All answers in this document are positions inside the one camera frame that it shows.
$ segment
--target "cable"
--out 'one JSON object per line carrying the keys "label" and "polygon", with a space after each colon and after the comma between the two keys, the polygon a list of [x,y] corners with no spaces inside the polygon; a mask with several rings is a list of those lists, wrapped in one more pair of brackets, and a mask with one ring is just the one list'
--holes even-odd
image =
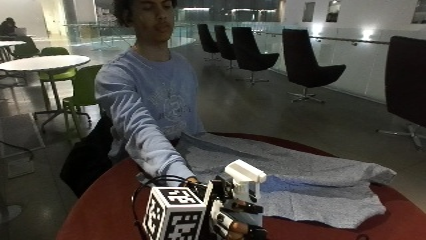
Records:
{"label": "cable", "polygon": [[139,222],[139,219],[137,217],[137,213],[135,213],[135,199],[137,199],[137,196],[138,196],[138,193],[141,192],[141,190],[147,187],[149,184],[157,184],[159,183],[160,181],[170,181],[170,182],[179,182],[179,183],[188,183],[187,180],[182,177],[178,177],[178,176],[174,176],[174,175],[162,175],[162,176],[157,176],[157,177],[153,177],[151,179],[149,179],[146,181],[146,183],[143,184],[139,184],[139,186],[137,187],[137,189],[134,190],[133,192],[133,195],[131,195],[131,211],[133,211],[133,219],[134,219],[134,225],[137,227],[137,230],[138,230],[138,233],[141,235],[141,239],[146,239],[145,237],[145,231],[142,229],[142,225],[141,225],[141,222]]}
{"label": "cable", "polygon": [[3,142],[2,140],[0,140],[0,143],[2,143],[3,145],[6,145],[6,146],[9,146],[11,148],[15,148],[15,149],[19,149],[19,150],[23,150],[25,152],[27,152],[29,153],[29,160],[31,160],[34,158],[34,154],[27,148],[23,148],[21,146],[15,146],[15,145],[13,145],[10,143]]}

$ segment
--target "chair leg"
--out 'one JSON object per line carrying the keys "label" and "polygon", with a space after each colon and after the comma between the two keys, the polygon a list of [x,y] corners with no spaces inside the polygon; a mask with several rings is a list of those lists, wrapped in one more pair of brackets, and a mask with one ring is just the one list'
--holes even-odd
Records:
{"label": "chair leg", "polygon": [[234,69],[235,67],[231,65],[231,60],[228,60],[228,67],[226,67],[226,70],[231,70]]}
{"label": "chair leg", "polygon": [[377,133],[383,133],[383,134],[389,134],[389,135],[395,135],[395,136],[408,136],[412,139],[413,145],[415,145],[415,149],[417,151],[423,150],[423,146],[421,146],[421,141],[420,139],[426,139],[426,136],[416,134],[416,129],[420,126],[416,124],[407,124],[407,128],[408,128],[408,132],[391,132],[391,131],[385,131],[385,130],[375,130]]}
{"label": "chair leg", "polygon": [[220,61],[220,59],[214,58],[214,53],[211,53],[211,57],[203,58],[204,61]]}
{"label": "chair leg", "polygon": [[78,117],[77,117],[75,106],[73,105],[71,102],[69,102],[69,110],[70,110],[71,120],[74,122],[75,130],[77,130],[77,135],[78,135],[78,138],[81,139],[82,134],[81,134],[81,130],[79,130],[79,121],[78,121]]}
{"label": "chair leg", "polygon": [[90,118],[90,115],[89,115],[87,113],[85,113],[85,112],[81,111],[81,107],[79,107],[79,106],[75,107],[75,110],[77,110],[77,112],[75,112],[77,115],[85,116],[85,117],[87,118],[87,124],[89,124],[89,126],[91,127],[91,118]]}
{"label": "chair leg", "polygon": [[251,86],[256,83],[256,82],[268,82],[267,79],[255,79],[254,78],[254,71],[251,71],[251,76],[248,78],[236,78],[236,81],[248,81],[251,83]]}
{"label": "chair leg", "polygon": [[295,98],[291,100],[291,102],[300,102],[300,101],[307,101],[307,100],[312,100],[318,103],[324,103],[323,100],[315,98],[315,94],[307,93],[307,88],[303,88],[303,93],[290,93],[287,92],[287,94],[295,96]]}

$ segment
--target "gray shirt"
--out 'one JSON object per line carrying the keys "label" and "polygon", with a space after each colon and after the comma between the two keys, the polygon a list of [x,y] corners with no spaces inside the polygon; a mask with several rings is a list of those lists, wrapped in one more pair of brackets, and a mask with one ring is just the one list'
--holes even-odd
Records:
{"label": "gray shirt", "polygon": [[103,65],[95,77],[95,99],[113,122],[113,162],[126,151],[153,177],[194,175],[168,140],[182,132],[203,132],[196,84],[190,64],[174,52],[168,61],[153,62],[129,49]]}

